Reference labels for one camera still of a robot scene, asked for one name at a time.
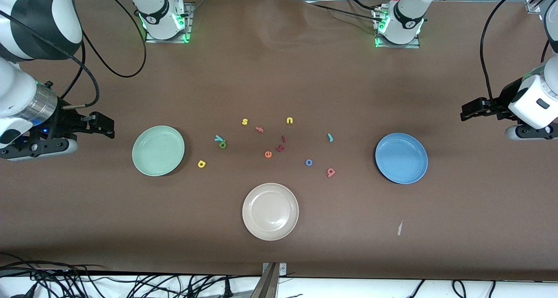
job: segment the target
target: blue plate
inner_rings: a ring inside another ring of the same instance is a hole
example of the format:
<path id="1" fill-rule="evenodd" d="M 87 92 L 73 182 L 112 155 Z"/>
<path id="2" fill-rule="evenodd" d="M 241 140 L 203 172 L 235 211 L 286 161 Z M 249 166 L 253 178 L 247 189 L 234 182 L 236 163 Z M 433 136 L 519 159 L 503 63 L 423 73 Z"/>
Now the blue plate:
<path id="1" fill-rule="evenodd" d="M 389 180 L 408 185 L 426 173 L 428 157 L 417 139 L 405 133 L 392 133 L 378 143 L 376 164 Z"/>

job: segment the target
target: brown table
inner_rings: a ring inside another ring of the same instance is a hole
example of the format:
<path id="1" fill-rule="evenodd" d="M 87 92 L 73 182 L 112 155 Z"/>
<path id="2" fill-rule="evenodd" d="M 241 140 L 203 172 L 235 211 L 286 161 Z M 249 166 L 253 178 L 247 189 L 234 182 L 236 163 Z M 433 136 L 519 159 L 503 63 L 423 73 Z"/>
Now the brown table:
<path id="1" fill-rule="evenodd" d="M 109 64 L 133 72 L 141 43 L 125 14 L 111 0 L 76 4 Z M 510 121 L 459 119 L 462 104 L 487 95 L 478 47 L 493 7 L 434 2 L 422 48 L 401 50 L 375 48 L 365 19 L 300 0 L 206 0 L 191 43 L 148 44 L 133 79 L 88 51 L 102 90 L 92 111 L 115 120 L 116 139 L 79 135 L 73 155 L 0 162 L 0 250 L 124 271 L 258 274 L 261 262 L 281 261 L 297 276 L 556 280 L 558 145 L 508 141 Z M 544 42 L 522 4 L 501 8 L 486 39 L 496 94 L 538 64 Z M 70 61 L 23 68 L 58 93 L 77 70 Z M 68 100 L 90 99 L 84 75 Z M 187 143 L 165 177 L 142 175 L 131 159 L 136 137 L 155 125 Z M 429 155 L 412 185 L 374 163 L 378 141 L 398 131 Z M 266 159 L 281 135 L 286 150 Z M 242 222 L 246 194 L 265 182 L 299 201 L 295 230 L 277 242 Z"/>

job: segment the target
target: white floor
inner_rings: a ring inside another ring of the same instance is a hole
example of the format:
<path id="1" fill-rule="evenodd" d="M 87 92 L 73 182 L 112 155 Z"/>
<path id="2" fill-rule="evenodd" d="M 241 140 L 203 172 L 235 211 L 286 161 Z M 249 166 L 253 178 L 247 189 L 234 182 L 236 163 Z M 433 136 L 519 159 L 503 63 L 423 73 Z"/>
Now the white floor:
<path id="1" fill-rule="evenodd" d="M 133 281 L 135 276 L 116 276 L 118 280 Z M 161 276 L 150 282 L 157 284 L 168 278 Z M 190 276 L 181 276 L 181 286 L 175 278 L 171 282 L 162 284 L 162 287 L 172 290 L 185 288 Z M 253 290 L 259 278 L 246 277 L 231 280 L 231 290 L 235 293 Z M 335 278 L 281 278 L 277 298 L 408 298 L 418 280 L 355 280 Z M 34 284 L 28 277 L 0 278 L 0 298 L 10 298 L 15 295 L 25 294 Z M 100 298 L 100 295 L 90 283 L 84 283 L 89 297 Z M 133 287 L 132 283 L 121 284 L 110 280 L 95 281 L 99 290 L 106 298 L 124 298 Z M 492 282 L 464 281 L 467 298 L 487 298 Z M 217 296 L 223 294 L 223 282 L 215 284 L 205 290 L 200 297 Z M 145 286 L 134 297 L 141 297 L 150 288 Z M 156 291 L 149 294 L 150 298 L 167 298 L 167 293 Z M 452 290 L 451 281 L 426 281 L 416 295 L 417 298 L 458 298 Z M 541 282 L 497 282 L 492 298 L 556 298 L 558 297 L 558 284 Z M 34 298 L 48 298 L 48 293 L 43 288 L 38 288 Z"/>

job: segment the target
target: green plate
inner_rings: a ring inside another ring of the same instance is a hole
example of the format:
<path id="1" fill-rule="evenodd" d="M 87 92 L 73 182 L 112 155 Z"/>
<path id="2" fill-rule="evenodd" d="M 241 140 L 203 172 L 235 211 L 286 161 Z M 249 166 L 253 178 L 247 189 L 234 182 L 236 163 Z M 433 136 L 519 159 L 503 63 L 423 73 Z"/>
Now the green plate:
<path id="1" fill-rule="evenodd" d="M 184 157 L 184 139 L 176 129 L 156 126 L 144 131 L 134 143 L 132 161 L 146 175 L 165 175 Z"/>

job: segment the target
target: plate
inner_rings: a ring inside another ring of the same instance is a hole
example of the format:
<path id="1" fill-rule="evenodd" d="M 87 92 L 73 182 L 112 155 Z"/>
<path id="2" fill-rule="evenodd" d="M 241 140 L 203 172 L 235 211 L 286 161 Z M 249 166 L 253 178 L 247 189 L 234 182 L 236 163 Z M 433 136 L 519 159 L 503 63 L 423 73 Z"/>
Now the plate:
<path id="1" fill-rule="evenodd" d="M 176 129 L 151 127 L 132 148 L 132 161 L 143 174 L 158 176 L 173 171 L 184 157 L 184 139 Z"/>
<path id="2" fill-rule="evenodd" d="M 299 203 L 284 185 L 264 183 L 246 196 L 242 219 L 249 232 L 257 238 L 279 240 L 295 228 L 299 220 Z"/>
<path id="3" fill-rule="evenodd" d="M 389 180 L 408 185 L 426 173 L 428 157 L 422 144 L 405 133 L 386 135 L 376 147 L 376 165 Z"/>

